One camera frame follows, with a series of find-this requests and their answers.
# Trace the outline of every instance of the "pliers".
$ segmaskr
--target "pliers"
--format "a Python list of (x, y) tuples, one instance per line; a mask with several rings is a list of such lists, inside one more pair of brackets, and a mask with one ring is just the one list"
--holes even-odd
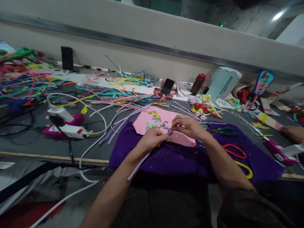
[(210, 130), (207, 130), (209, 133), (211, 134), (220, 134), (220, 135), (226, 135), (226, 136), (231, 136), (231, 137), (234, 137), (234, 136), (239, 136), (240, 134), (238, 133), (227, 133), (227, 132), (224, 132), (224, 130), (228, 130), (228, 131), (233, 131), (235, 128), (230, 128), (230, 127), (224, 127), (224, 128), (217, 128), (217, 129), (210, 129)]

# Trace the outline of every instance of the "sleeve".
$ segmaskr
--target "sleeve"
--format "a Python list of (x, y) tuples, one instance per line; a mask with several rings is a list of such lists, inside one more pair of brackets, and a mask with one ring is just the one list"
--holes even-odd
[(255, 190), (234, 189), (224, 199), (218, 213), (218, 227), (295, 227), (288, 217), (274, 204), (261, 197)]

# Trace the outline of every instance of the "ceiling light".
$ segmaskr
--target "ceiling light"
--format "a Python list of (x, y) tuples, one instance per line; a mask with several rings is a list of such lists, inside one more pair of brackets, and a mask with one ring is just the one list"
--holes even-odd
[(282, 15), (283, 15), (283, 12), (280, 12), (277, 15), (275, 15), (275, 17), (272, 20), (275, 21), (275, 20), (279, 19)]

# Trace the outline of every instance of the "phone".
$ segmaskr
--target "phone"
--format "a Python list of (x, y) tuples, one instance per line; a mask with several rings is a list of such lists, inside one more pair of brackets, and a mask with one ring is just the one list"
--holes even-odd
[(73, 49), (69, 47), (61, 47), (62, 69), (74, 70), (73, 65)]
[(175, 81), (173, 81), (171, 79), (166, 79), (164, 85), (162, 86), (161, 93), (169, 96), (170, 92), (174, 86), (174, 83), (175, 83)]

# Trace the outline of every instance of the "hand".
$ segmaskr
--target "hand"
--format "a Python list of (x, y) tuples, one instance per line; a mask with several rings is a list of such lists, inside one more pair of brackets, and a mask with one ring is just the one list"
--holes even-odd
[(184, 115), (177, 115), (173, 119), (171, 129), (183, 133), (189, 138), (197, 139), (202, 142), (207, 142), (214, 139), (213, 136), (194, 118)]
[(296, 143), (304, 143), (304, 128), (299, 126), (284, 126), (280, 132), (290, 137)]
[(161, 130), (150, 128), (138, 142), (135, 150), (145, 154), (153, 150), (155, 147), (159, 147), (161, 143), (166, 140), (168, 140), (168, 135), (163, 133)]

